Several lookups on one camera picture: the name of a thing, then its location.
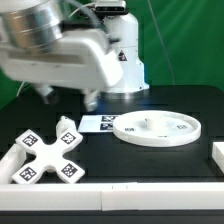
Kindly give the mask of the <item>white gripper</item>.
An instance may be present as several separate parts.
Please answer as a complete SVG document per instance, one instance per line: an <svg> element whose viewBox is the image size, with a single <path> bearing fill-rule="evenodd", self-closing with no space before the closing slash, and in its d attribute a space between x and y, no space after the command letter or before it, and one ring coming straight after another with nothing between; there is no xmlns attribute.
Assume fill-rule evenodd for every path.
<svg viewBox="0 0 224 224"><path fill-rule="evenodd" d="M98 106L97 90L114 86L123 76L117 54L99 29L67 31L49 54L42 55L0 43L0 68L12 80L33 83L45 104L58 100L51 86L83 89L88 112Z"/></svg>

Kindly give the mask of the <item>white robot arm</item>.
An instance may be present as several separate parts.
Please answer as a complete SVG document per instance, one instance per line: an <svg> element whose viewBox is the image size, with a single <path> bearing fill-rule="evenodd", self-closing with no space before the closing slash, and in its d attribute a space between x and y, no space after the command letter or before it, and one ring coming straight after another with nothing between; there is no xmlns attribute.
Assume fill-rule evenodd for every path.
<svg viewBox="0 0 224 224"><path fill-rule="evenodd" d="M125 0L0 0L0 69L49 103L55 87L133 99L149 85L138 56L138 21Z"/></svg>

